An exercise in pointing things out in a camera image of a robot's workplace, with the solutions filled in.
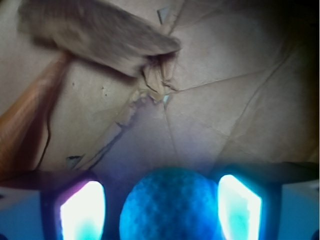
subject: bright white light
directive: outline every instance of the bright white light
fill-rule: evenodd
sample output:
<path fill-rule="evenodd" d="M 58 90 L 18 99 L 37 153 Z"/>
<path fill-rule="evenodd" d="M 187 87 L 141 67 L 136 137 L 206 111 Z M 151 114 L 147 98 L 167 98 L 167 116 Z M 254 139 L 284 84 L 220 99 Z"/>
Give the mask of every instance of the bright white light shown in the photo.
<path fill-rule="evenodd" d="M 97 181 L 89 181 L 60 208 L 63 240 L 98 240 L 106 211 L 105 192 Z"/>
<path fill-rule="evenodd" d="M 233 175 L 220 179 L 218 215 L 227 240 L 258 240 L 261 206 L 261 197 Z"/>

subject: textured ball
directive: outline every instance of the textured ball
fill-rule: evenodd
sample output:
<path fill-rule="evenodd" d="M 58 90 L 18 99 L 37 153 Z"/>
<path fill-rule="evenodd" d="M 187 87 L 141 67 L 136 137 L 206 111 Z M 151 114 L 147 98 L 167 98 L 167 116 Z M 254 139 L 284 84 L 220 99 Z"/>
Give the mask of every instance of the textured ball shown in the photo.
<path fill-rule="evenodd" d="M 211 240 L 218 224 L 216 185 L 181 168 L 144 177 L 120 216 L 122 240 Z"/>

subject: light housing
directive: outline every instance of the light housing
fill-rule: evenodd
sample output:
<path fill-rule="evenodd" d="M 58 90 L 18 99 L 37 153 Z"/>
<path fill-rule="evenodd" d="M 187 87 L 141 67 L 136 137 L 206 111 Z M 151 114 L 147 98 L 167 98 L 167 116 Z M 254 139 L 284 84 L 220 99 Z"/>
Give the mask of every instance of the light housing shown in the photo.
<path fill-rule="evenodd" d="M 0 234 L 10 240 L 100 239 L 106 216 L 103 185 L 89 171 L 0 175 Z"/>
<path fill-rule="evenodd" d="M 297 232 L 302 239 L 319 237 L 318 164 L 234 163 L 215 167 L 209 178 L 218 184 L 225 239 L 289 240 Z"/>

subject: wooden stick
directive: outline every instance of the wooden stick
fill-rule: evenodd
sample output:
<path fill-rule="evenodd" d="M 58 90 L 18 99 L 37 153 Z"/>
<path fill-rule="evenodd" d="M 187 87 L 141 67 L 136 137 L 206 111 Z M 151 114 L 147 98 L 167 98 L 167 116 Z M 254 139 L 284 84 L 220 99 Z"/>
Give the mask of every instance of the wooden stick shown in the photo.
<path fill-rule="evenodd" d="M 0 172 L 14 170 L 15 156 L 31 123 L 48 104 L 46 99 L 54 94 L 71 59 L 70 53 L 60 53 L 0 117 Z"/>

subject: led light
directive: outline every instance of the led light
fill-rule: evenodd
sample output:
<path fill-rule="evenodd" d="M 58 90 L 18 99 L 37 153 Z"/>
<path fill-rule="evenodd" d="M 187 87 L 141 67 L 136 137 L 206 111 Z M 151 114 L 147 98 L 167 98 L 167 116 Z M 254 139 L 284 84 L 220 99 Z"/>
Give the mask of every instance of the led light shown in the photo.
<path fill-rule="evenodd" d="M 227 240 L 259 238 L 262 199 L 233 175 L 218 184 L 218 216 Z"/>
<path fill-rule="evenodd" d="M 64 240 L 98 240 L 105 222 L 106 200 L 102 185 L 89 181 L 60 208 Z"/>

